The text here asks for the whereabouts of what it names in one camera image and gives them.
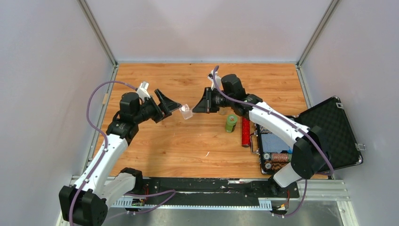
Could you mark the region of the green pill bottle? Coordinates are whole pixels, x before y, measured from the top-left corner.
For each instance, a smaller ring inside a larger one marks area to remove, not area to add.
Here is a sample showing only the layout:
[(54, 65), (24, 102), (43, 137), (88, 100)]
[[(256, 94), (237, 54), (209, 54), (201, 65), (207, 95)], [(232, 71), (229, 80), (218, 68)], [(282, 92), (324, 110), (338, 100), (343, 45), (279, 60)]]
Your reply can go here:
[(229, 114), (226, 118), (225, 131), (227, 133), (232, 133), (235, 130), (238, 117), (234, 114)]

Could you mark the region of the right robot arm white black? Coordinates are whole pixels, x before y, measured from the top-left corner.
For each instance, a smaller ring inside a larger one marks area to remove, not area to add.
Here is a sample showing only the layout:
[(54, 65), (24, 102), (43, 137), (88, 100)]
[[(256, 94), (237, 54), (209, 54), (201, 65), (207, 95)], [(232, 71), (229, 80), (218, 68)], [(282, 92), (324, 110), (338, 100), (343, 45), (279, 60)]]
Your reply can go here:
[(265, 127), (292, 149), (291, 161), (276, 171), (268, 184), (272, 195), (282, 196), (288, 185), (310, 179), (324, 165), (333, 169), (322, 128), (310, 128), (274, 110), (260, 97), (247, 93), (235, 74), (219, 77), (213, 70), (207, 78), (212, 85), (204, 89), (194, 113), (216, 113), (220, 108), (230, 108), (237, 116)]

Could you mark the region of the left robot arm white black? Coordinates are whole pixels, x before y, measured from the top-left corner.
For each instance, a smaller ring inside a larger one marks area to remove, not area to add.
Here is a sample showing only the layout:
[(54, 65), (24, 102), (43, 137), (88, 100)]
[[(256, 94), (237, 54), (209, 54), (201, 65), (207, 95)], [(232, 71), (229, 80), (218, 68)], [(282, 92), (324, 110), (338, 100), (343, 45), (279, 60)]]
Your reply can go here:
[(140, 170), (125, 167), (110, 183), (106, 180), (121, 154), (139, 132), (139, 124), (155, 123), (181, 108), (178, 102), (155, 90), (159, 102), (145, 91), (128, 92), (121, 96), (120, 109), (105, 133), (104, 141), (90, 165), (72, 186), (63, 186), (59, 200), (63, 219), (71, 226), (100, 226), (109, 208), (123, 195), (140, 194), (144, 189)]

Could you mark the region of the red glitter tube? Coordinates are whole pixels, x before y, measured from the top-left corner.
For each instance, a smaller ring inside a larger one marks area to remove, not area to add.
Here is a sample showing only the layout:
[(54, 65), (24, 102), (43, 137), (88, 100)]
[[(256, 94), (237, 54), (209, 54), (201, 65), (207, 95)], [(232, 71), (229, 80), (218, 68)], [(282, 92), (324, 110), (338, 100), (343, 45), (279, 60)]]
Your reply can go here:
[(250, 147), (250, 122), (246, 118), (241, 118), (241, 146)]

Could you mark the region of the blue playing card deck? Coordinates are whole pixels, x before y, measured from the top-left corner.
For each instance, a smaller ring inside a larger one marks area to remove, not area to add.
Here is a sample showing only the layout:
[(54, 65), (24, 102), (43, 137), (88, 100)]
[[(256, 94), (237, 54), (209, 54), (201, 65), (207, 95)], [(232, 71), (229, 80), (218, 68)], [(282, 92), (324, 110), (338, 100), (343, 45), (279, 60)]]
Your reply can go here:
[(273, 133), (261, 134), (261, 142), (266, 153), (292, 153), (292, 148)]

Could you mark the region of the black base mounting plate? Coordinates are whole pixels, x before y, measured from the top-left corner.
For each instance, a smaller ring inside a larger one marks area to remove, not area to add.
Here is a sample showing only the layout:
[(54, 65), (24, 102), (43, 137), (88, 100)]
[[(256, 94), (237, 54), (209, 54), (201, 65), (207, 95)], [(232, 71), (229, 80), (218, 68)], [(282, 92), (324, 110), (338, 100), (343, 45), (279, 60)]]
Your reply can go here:
[(155, 205), (168, 198), (168, 190), (176, 194), (166, 204), (184, 206), (258, 206), (260, 198), (287, 200), (300, 196), (296, 183), (278, 188), (268, 179), (160, 177), (143, 179), (131, 194), (148, 194), (144, 203)]

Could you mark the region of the orange black chip row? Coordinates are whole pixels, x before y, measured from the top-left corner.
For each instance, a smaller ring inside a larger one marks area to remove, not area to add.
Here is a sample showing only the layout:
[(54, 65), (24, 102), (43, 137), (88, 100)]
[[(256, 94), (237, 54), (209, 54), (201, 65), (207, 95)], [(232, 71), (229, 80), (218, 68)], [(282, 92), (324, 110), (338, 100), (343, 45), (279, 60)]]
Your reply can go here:
[(276, 172), (291, 162), (291, 153), (264, 153), (263, 171), (266, 173)]

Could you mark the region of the black poker chip case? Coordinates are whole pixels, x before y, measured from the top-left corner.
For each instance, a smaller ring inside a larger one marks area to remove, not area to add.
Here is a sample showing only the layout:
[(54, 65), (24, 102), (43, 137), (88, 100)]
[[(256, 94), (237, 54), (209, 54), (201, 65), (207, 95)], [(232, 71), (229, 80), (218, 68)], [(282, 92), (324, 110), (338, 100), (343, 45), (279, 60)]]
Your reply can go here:
[[(357, 142), (341, 100), (337, 96), (330, 97), (321, 103), (305, 110), (297, 116), (288, 116), (289, 119), (309, 128), (322, 128), (326, 138), (327, 148), (330, 151), (329, 160), (333, 169), (344, 169), (363, 163), (361, 154), (362, 144)], [(263, 154), (261, 134), (271, 133), (263, 126), (255, 125), (255, 135), (258, 145), (260, 171), (264, 175), (272, 175), (263, 171)]]

